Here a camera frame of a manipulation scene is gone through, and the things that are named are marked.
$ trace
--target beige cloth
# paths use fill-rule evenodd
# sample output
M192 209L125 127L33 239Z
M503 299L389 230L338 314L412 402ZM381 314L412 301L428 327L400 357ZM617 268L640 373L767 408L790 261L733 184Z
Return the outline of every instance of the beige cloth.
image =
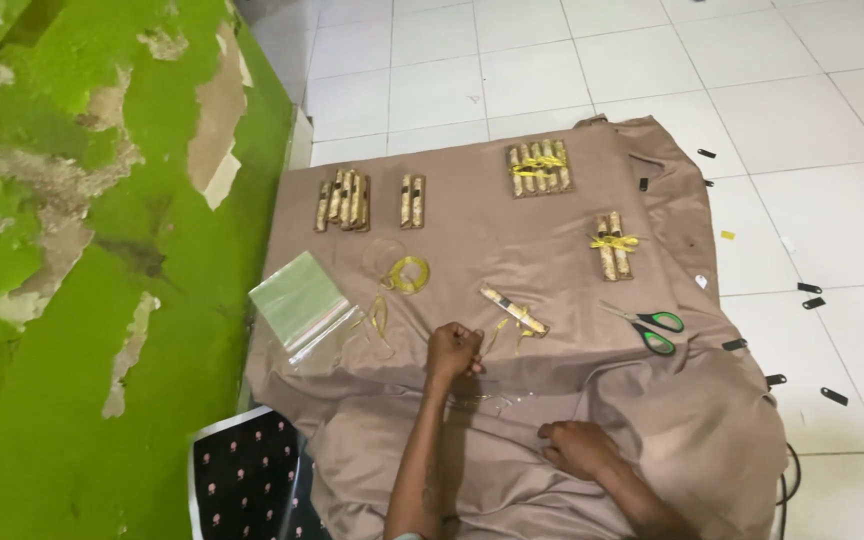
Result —
M503 149L563 139L574 193L513 200ZM738 330L718 307L714 237L702 175L651 117L430 152L357 161L372 178L372 231L312 231L319 181L335 166L282 175L264 276L309 250L346 296L364 309L377 283L362 267L375 239L406 244L431 267L414 296L385 293L384 350L353 336L331 374L282 374L282 351L259 316L246 375L255 399L310 436L316 460L313 504L341 539L376 538L419 405L426 339L457 320L489 332L504 312L482 298L489 283L526 304L551 330L526 338L506 325L486 356L486 373L454 388L443 467L462 539L612 539L632 531L601 488L550 466L537 453L537 427L594 420L616 440L655 491L706 540L764 539L786 467L785 435L762 371L747 349L723 342ZM428 179L426 225L399 230L402 175ZM649 178L648 191L639 190ZM602 280L586 232L593 216L618 211L634 279ZM706 289L696 284L704 276ZM606 300L635 313L677 313L685 331L659 332L671 357L650 353ZM359 326L356 334L369 328ZM475 406L470 396L498 395Z

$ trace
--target person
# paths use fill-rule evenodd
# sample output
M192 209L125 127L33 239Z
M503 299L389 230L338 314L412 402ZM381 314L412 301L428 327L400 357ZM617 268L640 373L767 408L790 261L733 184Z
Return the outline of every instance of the person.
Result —
M437 540L443 511L437 449L450 387L456 378L482 371L484 332L459 323L436 328L429 337L421 405L402 453L391 490L383 540ZM592 422L546 423L538 437L541 453L573 477L598 483L629 521L640 540L700 540L695 529L636 475L616 442Z

